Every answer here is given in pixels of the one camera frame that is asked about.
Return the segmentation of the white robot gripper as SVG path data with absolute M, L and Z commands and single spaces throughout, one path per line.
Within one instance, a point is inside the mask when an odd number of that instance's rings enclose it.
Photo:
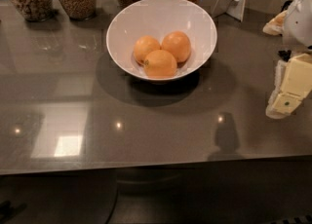
M 286 11 L 267 22 L 262 31 L 282 35 L 283 44 L 299 52 L 312 51 L 312 0 L 292 0 Z M 272 119 L 290 116 L 312 92 L 312 56 L 300 54 L 279 60 L 275 68 L 275 89 L 269 97 L 266 115 Z

